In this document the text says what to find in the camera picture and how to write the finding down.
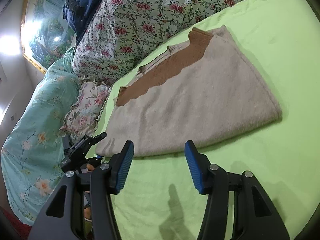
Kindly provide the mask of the person's left hand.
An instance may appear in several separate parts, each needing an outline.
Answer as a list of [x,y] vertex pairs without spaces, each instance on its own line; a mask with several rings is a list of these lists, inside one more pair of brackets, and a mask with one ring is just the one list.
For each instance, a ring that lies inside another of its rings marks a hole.
[[[87,168],[88,172],[94,171],[94,166],[92,166],[91,164],[87,164],[86,168]],[[91,222],[92,221],[91,197],[90,197],[90,192],[89,191],[85,192],[85,200],[86,200],[86,203],[84,205],[84,217],[85,217],[86,221]]]

